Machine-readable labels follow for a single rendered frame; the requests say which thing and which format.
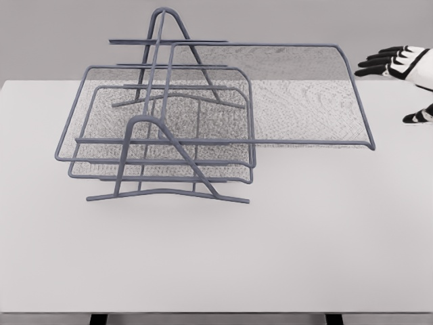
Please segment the wide grey mesh folder tray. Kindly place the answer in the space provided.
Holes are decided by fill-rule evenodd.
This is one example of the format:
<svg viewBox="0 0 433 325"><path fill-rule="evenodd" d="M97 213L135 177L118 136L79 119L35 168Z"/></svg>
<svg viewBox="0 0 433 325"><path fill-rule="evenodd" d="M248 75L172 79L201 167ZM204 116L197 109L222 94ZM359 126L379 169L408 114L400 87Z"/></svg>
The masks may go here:
<svg viewBox="0 0 433 325"><path fill-rule="evenodd" d="M134 131L134 146L165 146L163 129L183 146L239 146L254 165L250 80L226 65L159 64L90 66L78 88L55 151L59 161L114 164L127 123L134 116L157 119Z"/></svg>

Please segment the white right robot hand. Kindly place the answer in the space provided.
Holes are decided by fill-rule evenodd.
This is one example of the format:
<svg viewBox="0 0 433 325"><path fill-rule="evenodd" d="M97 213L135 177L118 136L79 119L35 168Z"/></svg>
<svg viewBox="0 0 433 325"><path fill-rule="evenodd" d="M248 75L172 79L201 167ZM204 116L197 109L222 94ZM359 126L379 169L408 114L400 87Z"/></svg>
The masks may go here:
<svg viewBox="0 0 433 325"><path fill-rule="evenodd" d="M367 56L358 67L357 77L392 77L433 93L433 49L411 45L388 47Z"/></svg>

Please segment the long grey mesh folder tray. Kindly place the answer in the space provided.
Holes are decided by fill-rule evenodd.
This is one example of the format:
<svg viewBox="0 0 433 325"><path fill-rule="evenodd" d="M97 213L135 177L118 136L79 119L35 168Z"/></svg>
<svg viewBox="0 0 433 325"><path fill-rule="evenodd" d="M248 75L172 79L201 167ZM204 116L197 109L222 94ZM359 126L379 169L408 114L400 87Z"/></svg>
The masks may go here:
<svg viewBox="0 0 433 325"><path fill-rule="evenodd" d="M337 45L183 41L171 46L167 67L171 91L210 104L207 138L375 149Z"/></svg>

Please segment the small grey mesh folder tray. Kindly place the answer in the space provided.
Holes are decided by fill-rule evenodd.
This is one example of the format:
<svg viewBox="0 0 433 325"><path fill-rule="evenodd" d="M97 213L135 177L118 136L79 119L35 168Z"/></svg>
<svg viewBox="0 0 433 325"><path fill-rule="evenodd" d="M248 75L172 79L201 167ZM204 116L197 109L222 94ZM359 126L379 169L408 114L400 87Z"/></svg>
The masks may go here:
<svg viewBox="0 0 433 325"><path fill-rule="evenodd" d="M149 131L151 125L138 123L134 131ZM218 146L195 148L183 146L184 150L196 162L203 174L210 180L232 179L248 181L250 178L250 165L248 153L239 146ZM87 162L72 162L73 176L89 176L92 178L115 179L118 174L119 159L114 164L89 164ZM130 145L127 164L124 168L124 177L136 181L142 176L148 181L160 181L173 178L175 181L189 181L197 176L182 156L172 145L165 146L134 146Z"/></svg>

